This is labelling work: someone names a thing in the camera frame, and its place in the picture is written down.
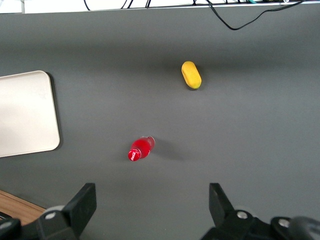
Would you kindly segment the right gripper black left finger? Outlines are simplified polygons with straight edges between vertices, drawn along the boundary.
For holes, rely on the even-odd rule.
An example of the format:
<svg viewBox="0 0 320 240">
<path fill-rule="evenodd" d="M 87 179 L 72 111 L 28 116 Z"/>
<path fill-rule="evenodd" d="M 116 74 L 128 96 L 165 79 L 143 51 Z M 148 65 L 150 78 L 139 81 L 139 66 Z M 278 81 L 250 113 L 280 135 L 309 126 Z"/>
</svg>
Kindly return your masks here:
<svg viewBox="0 0 320 240">
<path fill-rule="evenodd" d="M 97 209 L 96 185 L 86 183 L 64 206 L 47 209 L 33 222 L 18 218 L 0 221 L 2 240 L 79 240 Z"/>
</svg>

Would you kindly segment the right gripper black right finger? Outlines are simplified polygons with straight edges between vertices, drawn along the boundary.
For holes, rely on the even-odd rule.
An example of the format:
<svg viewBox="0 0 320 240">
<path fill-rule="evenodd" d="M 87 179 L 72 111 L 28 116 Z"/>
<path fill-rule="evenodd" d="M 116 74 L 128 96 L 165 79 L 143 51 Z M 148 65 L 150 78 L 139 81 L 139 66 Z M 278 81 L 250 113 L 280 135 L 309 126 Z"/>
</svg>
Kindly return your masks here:
<svg viewBox="0 0 320 240">
<path fill-rule="evenodd" d="M 296 240 L 289 217 L 274 217 L 270 223 L 244 209 L 235 209 L 219 183 L 209 184 L 208 207 L 214 226 L 203 240 Z"/>
</svg>

